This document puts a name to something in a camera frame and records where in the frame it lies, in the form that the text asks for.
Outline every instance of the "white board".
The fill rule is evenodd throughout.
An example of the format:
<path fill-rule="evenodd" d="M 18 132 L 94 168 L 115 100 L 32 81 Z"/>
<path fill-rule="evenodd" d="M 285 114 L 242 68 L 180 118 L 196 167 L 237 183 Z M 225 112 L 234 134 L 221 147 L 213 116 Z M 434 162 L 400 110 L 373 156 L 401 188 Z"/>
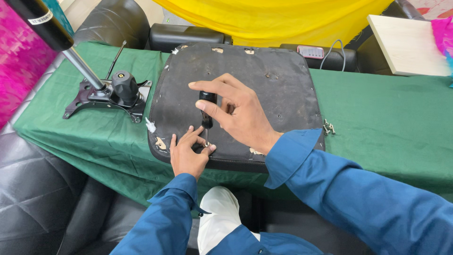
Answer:
<path fill-rule="evenodd" d="M 377 15 L 367 18 L 393 74 L 452 74 L 436 47 L 431 22 Z"/>

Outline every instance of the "green tablecloth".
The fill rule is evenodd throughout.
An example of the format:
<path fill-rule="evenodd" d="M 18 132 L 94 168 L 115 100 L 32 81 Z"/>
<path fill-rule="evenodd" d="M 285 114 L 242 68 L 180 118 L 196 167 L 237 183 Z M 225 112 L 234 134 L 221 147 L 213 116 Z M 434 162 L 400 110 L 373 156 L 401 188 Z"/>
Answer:
<path fill-rule="evenodd" d="M 77 46 L 102 77 L 118 48 L 93 42 Z M 168 54 L 124 49 L 113 72 L 130 71 L 141 82 L 159 79 Z M 337 135 L 326 151 L 365 169 L 436 192 L 453 200 L 453 89 L 450 78 L 394 77 L 310 70 L 323 117 Z M 84 109 L 63 120 L 82 75 L 67 61 L 47 80 L 14 128 L 18 134 L 122 195 L 146 201 L 172 178 L 169 164 L 149 151 L 145 121 L 131 122 L 121 110 Z M 149 115 L 151 100 L 145 116 Z M 267 198 L 294 199 L 283 185 L 263 187 L 267 174 L 206 169 L 198 181 L 202 196 L 211 187 L 245 189 Z"/>

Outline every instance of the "yellow cloth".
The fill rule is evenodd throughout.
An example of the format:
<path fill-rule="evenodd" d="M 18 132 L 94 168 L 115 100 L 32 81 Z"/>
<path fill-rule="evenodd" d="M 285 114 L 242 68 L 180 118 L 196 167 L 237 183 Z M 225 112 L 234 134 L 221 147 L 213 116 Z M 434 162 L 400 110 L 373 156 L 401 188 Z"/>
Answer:
<path fill-rule="evenodd" d="M 347 44 L 393 0 L 154 0 L 175 15 L 233 36 L 235 45 Z"/>

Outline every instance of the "person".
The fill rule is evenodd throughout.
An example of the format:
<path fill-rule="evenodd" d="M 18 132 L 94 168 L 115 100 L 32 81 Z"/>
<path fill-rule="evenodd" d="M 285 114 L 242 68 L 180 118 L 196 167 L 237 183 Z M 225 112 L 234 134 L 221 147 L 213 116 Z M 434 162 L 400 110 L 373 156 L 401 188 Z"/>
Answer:
<path fill-rule="evenodd" d="M 320 129 L 276 132 L 256 93 L 229 74 L 189 83 L 194 90 L 222 96 L 222 105 L 199 100 L 195 106 L 217 120 L 237 141 L 267 155 L 265 186 L 282 184 L 329 222 L 359 237 L 377 254 L 453 254 L 453 204 L 438 195 L 363 170 L 357 163 L 313 147 Z M 197 205 L 197 180 L 215 145 L 200 154 L 202 127 L 189 127 L 170 146 L 175 178 L 111 254 L 185 254 L 192 225 L 200 218 L 200 254 L 323 254 L 294 235 L 259 234 L 241 225 L 233 194 L 214 187 Z"/>

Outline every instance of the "white pants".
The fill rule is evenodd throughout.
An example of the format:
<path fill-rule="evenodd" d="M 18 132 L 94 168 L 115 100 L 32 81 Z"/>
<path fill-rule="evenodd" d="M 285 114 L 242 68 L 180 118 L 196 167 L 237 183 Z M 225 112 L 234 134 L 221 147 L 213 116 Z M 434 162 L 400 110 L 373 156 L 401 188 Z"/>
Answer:
<path fill-rule="evenodd" d="M 241 224 L 241 220 L 237 199 L 231 191 L 221 186 L 210 189 L 202 198 L 200 207 L 212 213 L 200 218 L 198 250 L 200 255 L 205 255 L 233 232 Z M 252 234 L 260 240 L 260 234 Z"/>

